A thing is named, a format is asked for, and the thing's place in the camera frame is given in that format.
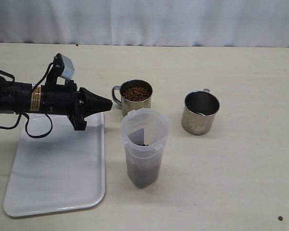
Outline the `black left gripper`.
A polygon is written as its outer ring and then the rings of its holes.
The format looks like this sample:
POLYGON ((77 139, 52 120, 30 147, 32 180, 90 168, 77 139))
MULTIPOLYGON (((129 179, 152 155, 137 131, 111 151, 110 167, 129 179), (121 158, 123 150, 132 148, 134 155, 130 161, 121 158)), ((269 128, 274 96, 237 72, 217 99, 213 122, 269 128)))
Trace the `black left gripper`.
POLYGON ((73 80, 65 84, 47 80, 42 86, 39 112, 49 115, 67 116, 74 130, 84 131, 87 126, 85 118, 94 114, 110 111, 112 101, 80 87, 73 80))

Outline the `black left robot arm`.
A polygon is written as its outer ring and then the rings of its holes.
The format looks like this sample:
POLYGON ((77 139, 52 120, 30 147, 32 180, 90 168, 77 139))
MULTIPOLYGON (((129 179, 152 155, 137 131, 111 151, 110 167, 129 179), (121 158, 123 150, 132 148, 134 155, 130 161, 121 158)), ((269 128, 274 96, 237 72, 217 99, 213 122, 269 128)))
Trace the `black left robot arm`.
POLYGON ((85 118, 111 110, 110 99, 78 88, 74 81, 32 84, 6 81, 0 76, 0 114, 31 113, 67 116, 74 130, 83 131, 85 118))

